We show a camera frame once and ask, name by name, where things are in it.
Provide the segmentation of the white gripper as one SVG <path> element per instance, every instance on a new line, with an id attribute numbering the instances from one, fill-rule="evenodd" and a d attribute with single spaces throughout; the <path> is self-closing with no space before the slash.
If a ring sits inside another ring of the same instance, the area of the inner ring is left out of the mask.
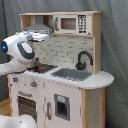
<path id="1" fill-rule="evenodd" d="M 47 34 L 35 33 L 30 31 L 23 31 L 19 34 L 22 41 L 46 41 L 49 36 Z"/>

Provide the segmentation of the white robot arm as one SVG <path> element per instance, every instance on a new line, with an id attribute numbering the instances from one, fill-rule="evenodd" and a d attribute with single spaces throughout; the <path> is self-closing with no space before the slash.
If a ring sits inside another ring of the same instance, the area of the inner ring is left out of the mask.
<path id="1" fill-rule="evenodd" d="M 48 38 L 47 34 L 30 31 L 22 31 L 5 38 L 1 43 L 1 49 L 12 59 L 10 62 L 0 64 L 0 76 L 24 72 L 35 56 L 30 43 L 46 41 Z M 0 128 L 37 128 L 37 124 L 30 115 L 18 117 L 0 115 Z"/>

